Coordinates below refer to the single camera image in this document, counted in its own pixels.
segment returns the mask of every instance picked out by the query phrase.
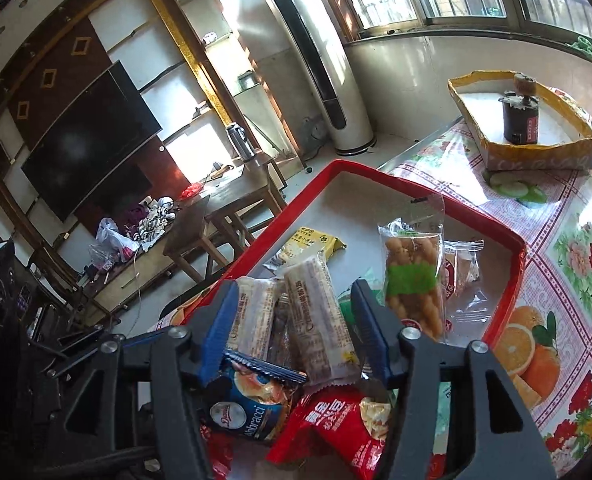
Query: tablecloth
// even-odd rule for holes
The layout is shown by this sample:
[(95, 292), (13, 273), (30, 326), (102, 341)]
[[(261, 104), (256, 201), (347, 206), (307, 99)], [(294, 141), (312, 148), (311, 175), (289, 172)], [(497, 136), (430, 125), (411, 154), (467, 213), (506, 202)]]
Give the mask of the tablecloth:
[[(554, 91), (592, 127), (588, 113)], [(526, 366), (508, 371), (563, 475), (592, 444), (592, 171), (491, 174), (463, 120), (390, 173), (451, 195), (525, 240), (524, 281), (498, 344), (528, 354)]]

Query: window sill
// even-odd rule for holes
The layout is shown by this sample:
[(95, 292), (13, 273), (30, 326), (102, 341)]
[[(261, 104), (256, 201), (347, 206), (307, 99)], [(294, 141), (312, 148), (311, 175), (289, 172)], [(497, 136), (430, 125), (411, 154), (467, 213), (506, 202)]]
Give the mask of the window sill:
[(571, 48), (565, 43), (559, 41), (549, 40), (542, 38), (541, 36), (535, 36), (533, 34), (525, 34), (524, 32), (510, 32), (508, 30), (484, 30), (480, 28), (453, 28), (453, 27), (432, 27), (423, 28), (421, 30), (409, 30), (407, 32), (395, 32), (393, 34), (387, 34), (386, 36), (373, 36), (371, 38), (364, 38), (363, 40), (351, 41), (346, 46), (354, 44), (361, 44), (372, 41), (386, 41), (389, 38), (419, 38), (422, 36), (473, 36), (476, 38), (497, 38), (500, 40), (513, 40), (513, 41), (525, 41), (527, 43), (539, 44), (561, 50), (567, 54), (572, 54), (576, 57), (586, 60), (592, 63), (587, 57), (583, 56), (581, 52), (578, 52), (574, 48)]

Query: red snack package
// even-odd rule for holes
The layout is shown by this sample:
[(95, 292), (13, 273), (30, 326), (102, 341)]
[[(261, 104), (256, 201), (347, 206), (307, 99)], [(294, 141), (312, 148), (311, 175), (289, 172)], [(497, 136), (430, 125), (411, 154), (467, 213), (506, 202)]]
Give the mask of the red snack package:
[(201, 424), (201, 435), (205, 440), (211, 470), (216, 480), (227, 480), (234, 458), (231, 437), (225, 433), (214, 433), (211, 428)]
[(372, 402), (353, 386), (331, 386), (303, 397), (266, 459), (274, 464), (323, 454), (322, 440), (361, 480), (371, 480), (387, 436), (390, 404)]

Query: black flat screen tv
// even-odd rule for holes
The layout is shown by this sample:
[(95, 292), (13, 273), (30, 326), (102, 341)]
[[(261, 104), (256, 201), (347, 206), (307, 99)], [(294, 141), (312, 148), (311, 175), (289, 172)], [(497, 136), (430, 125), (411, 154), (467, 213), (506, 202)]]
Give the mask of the black flat screen tv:
[(128, 156), (161, 130), (121, 62), (56, 119), (23, 164), (62, 221)]

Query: silver bolt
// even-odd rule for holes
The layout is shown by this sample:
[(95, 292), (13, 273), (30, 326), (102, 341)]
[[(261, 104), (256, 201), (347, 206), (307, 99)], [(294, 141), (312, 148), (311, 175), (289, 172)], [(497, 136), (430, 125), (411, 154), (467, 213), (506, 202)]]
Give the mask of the silver bolt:
[(486, 354), (489, 351), (489, 346), (484, 341), (471, 341), (471, 349), (477, 354)]
[(174, 339), (182, 339), (187, 335), (187, 329), (184, 326), (173, 326), (167, 333)]
[(100, 351), (103, 354), (113, 354), (118, 350), (118, 343), (116, 341), (105, 341), (100, 345)]
[(406, 326), (403, 329), (403, 337), (413, 341), (414, 339), (420, 339), (420, 330), (413, 326)]

